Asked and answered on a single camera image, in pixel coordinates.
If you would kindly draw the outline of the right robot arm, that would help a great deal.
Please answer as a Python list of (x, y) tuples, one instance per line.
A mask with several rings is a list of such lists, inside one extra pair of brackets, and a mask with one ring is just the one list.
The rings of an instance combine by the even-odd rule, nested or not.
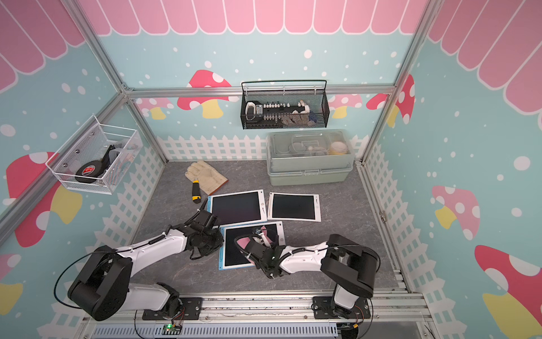
[(321, 309), (332, 317), (346, 319), (359, 310), (357, 301), (371, 299), (375, 276), (381, 267), (379, 255), (339, 234), (308, 247), (267, 242), (261, 235), (243, 235), (234, 240), (238, 251), (269, 279), (299, 272), (320, 272), (336, 283), (333, 298)]

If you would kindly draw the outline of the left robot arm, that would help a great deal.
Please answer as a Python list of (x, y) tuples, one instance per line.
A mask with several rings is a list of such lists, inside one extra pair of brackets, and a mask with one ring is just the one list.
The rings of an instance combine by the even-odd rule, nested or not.
[(140, 309), (157, 312), (164, 319), (179, 319), (186, 308), (178, 291), (163, 282), (145, 285), (131, 278), (174, 254), (191, 251), (193, 260), (213, 254), (224, 241), (216, 222), (216, 215), (199, 210), (185, 223), (170, 225), (149, 240), (117, 249), (106, 245), (97, 248), (72, 282), (67, 297), (96, 321)]

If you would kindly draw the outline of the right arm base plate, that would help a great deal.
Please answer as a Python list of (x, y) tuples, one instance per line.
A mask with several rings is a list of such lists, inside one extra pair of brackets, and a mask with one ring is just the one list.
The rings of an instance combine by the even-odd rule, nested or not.
[(359, 321), (371, 319), (371, 307), (365, 298), (358, 298), (354, 306), (349, 309), (336, 304), (333, 297), (313, 297), (311, 309), (315, 319), (358, 319)]

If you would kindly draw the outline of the pink cleaning cloth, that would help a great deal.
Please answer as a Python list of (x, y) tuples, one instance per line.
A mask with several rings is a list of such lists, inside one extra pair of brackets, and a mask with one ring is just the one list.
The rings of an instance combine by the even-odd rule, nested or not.
[(265, 251), (271, 249), (274, 241), (269, 238), (269, 229), (266, 225), (252, 229), (250, 234), (242, 234), (234, 240), (234, 244), (245, 259), (259, 267)]

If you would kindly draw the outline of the blue front drawing tablet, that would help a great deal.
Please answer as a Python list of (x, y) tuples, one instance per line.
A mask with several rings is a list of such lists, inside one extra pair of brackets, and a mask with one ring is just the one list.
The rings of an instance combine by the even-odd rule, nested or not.
[(254, 266), (253, 256), (249, 253), (260, 256), (267, 248), (285, 245), (281, 221), (224, 226), (220, 232), (224, 238), (220, 248), (220, 270)]

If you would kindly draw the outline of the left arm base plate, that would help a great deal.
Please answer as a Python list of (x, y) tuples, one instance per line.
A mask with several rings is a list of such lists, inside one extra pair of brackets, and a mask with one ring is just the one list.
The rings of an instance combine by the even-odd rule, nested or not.
[(157, 320), (198, 320), (202, 310), (201, 297), (178, 297), (166, 303), (159, 311), (146, 309), (143, 312), (144, 321)]

